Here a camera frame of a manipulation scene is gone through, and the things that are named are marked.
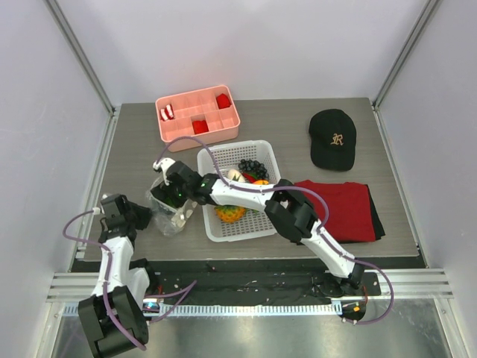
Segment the white plastic basket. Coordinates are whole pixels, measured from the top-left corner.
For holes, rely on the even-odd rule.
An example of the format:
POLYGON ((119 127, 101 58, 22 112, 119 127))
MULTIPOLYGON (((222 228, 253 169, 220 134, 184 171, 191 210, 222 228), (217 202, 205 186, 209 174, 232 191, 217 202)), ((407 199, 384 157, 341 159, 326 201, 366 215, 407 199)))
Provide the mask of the white plastic basket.
MULTIPOLYGON (((242 160, 256 160, 268 171, 270 184, 278 183, 281 178, 274 151, 265 140, 248 140, 210 148, 222 175, 231 169, 237 169, 242 160)), ((203 206, 203 220, 206 235, 213 242, 234 242, 274 235, 277 231, 264 213, 247 210, 237 222, 226 223, 219 219, 213 206, 203 206)))

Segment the green fake leafy vegetable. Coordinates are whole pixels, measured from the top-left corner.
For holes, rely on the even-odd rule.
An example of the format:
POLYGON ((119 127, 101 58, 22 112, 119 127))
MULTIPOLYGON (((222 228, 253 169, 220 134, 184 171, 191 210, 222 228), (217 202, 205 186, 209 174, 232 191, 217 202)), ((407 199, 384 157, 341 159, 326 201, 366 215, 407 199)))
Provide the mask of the green fake leafy vegetable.
POLYGON ((163 200, 163 202, 174 209, 178 209, 184 205, 185 200, 183 198, 167 197, 163 200))

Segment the red fake chili pepper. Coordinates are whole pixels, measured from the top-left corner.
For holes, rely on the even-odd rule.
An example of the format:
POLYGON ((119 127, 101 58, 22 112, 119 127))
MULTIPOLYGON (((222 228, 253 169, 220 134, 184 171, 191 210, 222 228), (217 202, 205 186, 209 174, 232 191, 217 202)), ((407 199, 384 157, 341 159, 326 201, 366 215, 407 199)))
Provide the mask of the red fake chili pepper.
POLYGON ((258 180, 254 173, 243 172, 242 175, 249 183, 255 183, 258 180))

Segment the polka dot zip bag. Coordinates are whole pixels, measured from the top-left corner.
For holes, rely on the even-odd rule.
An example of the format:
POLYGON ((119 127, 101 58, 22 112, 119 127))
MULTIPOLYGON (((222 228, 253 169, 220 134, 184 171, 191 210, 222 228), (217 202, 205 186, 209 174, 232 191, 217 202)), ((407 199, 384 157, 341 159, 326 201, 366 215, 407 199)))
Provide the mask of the polka dot zip bag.
POLYGON ((168 191, 169 188, 162 182, 162 178, 157 178, 145 195, 159 232, 164 236, 174 236, 184 229, 197 204, 186 199, 182 207, 174 209, 163 202, 165 198, 171 197, 168 191))

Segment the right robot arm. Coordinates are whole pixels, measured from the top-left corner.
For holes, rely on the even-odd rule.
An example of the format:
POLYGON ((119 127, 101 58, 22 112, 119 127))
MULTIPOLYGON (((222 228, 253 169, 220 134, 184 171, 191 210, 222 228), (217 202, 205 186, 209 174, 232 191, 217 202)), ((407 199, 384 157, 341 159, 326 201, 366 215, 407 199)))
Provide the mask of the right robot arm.
POLYGON ((153 164, 162 175, 173 199, 190 200, 205 206, 234 206, 264 213, 274 230, 293 243, 312 251, 336 278, 341 292, 356 293, 364 284, 364 266, 334 239, 325 228, 307 189, 287 180, 277 184, 254 185, 226 179, 221 173, 200 175, 181 161, 164 158, 153 164))

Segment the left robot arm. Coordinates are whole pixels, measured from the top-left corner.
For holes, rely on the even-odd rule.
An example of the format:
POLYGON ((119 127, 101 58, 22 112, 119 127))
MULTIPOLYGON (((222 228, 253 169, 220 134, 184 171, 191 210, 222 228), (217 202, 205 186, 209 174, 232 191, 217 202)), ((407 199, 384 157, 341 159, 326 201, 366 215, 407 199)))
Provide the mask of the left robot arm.
POLYGON ((139 230, 147 228, 152 212, 125 195, 101 199, 104 214, 101 265, 91 296, 78 304, 78 316, 94 357, 116 357, 145 349, 149 333, 143 299, 153 296, 159 280, 146 259, 132 261, 139 230))

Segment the dark fake grape bunch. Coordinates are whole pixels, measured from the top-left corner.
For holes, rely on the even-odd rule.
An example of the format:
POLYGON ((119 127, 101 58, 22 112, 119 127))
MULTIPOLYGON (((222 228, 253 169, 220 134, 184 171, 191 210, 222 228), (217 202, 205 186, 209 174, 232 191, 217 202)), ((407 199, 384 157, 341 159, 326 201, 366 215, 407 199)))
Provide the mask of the dark fake grape bunch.
POLYGON ((238 170, 241 173, 254 173, 258 180, 269 180, 269 174, 265 164, 258 160, 242 159, 238 164, 238 170))

